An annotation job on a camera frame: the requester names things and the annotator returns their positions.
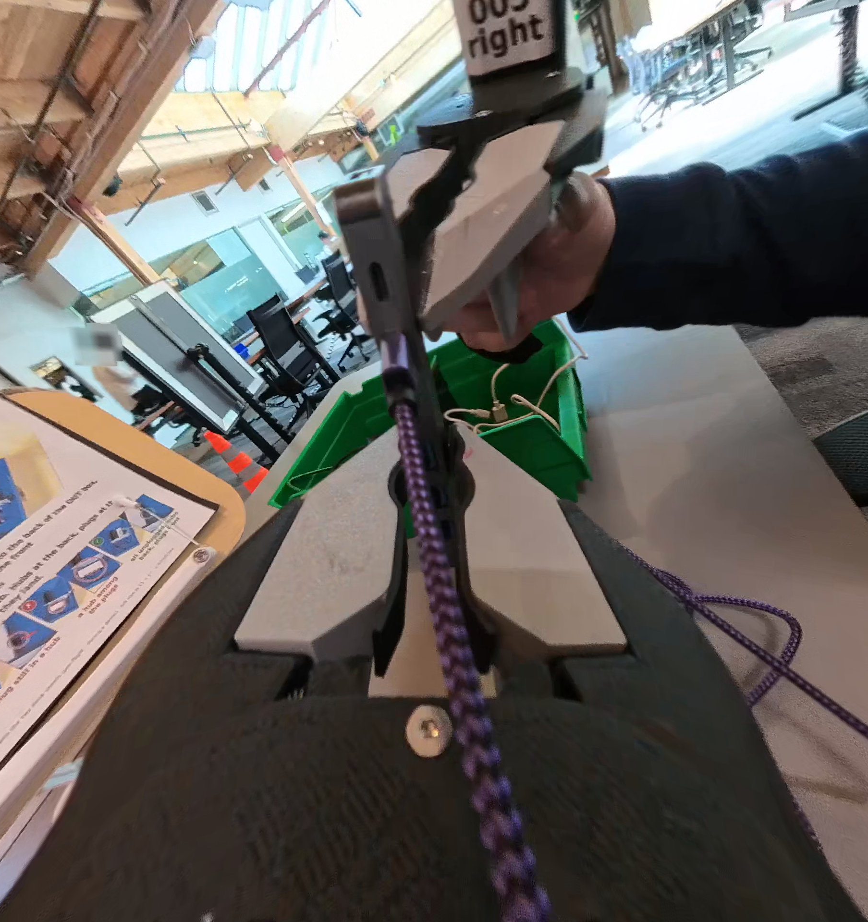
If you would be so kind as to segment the green plastic bin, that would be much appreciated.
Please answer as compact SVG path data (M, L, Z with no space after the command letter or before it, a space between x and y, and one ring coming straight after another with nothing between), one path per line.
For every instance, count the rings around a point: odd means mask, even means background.
M586 354L554 320L539 325L534 337L539 346L521 364L490 361L459 340L430 351L440 406L557 497L575 500L578 485L590 479L575 368ZM272 490L270 506L281 509L302 497L394 424L380 375L330 400L328 414Z

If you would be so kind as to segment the orange traffic cone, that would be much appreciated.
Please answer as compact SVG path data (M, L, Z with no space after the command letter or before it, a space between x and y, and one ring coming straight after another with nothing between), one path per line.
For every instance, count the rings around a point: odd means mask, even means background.
M229 470L241 481L245 492L250 495L267 478L269 471L247 453L232 446L230 441L217 432L203 430L203 439L220 456Z

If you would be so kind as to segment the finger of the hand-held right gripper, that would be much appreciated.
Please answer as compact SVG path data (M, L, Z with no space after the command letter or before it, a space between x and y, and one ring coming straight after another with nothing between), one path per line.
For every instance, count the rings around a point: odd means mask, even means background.
M550 215L546 163L562 125L545 121L524 126L489 141L475 159L471 183L433 236L419 313L425 333L438 335L485 292L499 333L517 335L519 258Z
M477 292L472 219L446 150L401 155L383 174L383 337L435 339Z

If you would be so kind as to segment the person's right hand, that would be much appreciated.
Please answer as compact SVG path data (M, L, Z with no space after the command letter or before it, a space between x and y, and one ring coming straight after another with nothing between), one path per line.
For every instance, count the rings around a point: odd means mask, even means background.
M614 231L615 214L605 186L586 172L572 172L549 222L520 255L514 336L502 337L486 292L453 315L446 329L473 350L516 348L536 326L573 310L592 294Z

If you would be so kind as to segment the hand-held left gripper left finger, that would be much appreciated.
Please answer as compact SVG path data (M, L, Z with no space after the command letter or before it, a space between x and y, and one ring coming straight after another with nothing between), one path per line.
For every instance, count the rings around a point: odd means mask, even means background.
M385 674L407 590L400 458L392 428L283 508L293 518L235 632L240 650L315 664L370 657Z

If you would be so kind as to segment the grey usb hub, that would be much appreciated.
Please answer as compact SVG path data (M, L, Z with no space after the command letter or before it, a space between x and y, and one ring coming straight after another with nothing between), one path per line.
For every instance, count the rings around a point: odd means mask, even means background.
M456 435L444 421L421 328L419 256L425 241L402 227L385 168L339 187L334 203L353 263L364 328L377 341L390 413L412 411L419 467L447 544L459 535Z

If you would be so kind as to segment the person's right forearm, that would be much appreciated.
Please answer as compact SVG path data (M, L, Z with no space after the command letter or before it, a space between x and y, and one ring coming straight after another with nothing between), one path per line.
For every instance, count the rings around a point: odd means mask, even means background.
M601 180L611 248L578 332L868 317L868 131L739 170Z

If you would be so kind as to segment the black mesh chair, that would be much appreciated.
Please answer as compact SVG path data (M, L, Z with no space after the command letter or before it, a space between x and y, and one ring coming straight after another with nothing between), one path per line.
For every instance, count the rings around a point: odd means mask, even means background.
M868 409L813 440L835 477L858 507L868 507Z

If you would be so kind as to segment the black office chair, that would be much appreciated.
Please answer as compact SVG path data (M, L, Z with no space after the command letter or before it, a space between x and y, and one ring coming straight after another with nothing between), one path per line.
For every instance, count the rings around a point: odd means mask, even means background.
M329 389L340 380L279 298L256 306L246 316L262 342L264 354L260 361L277 397L298 402L307 395L309 386L319 384Z
M321 317L326 320L328 331L347 340L347 348L338 362L338 369L343 372L344 363L353 352L357 351L364 360L367 358L364 344L370 340L370 336L358 331L361 322L357 311L356 288L343 256L335 254L323 260L323 267L333 307Z

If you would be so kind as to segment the printed instruction sheet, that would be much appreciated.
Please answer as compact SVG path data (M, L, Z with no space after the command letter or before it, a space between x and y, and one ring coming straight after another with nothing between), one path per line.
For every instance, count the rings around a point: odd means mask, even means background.
M0 396L0 769L215 510Z

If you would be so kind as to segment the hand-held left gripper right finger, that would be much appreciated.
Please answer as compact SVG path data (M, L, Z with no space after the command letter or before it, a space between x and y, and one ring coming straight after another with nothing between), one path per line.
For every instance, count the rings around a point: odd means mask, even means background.
M495 447L460 431L463 591L482 619L491 664L618 655L627 639L566 509Z

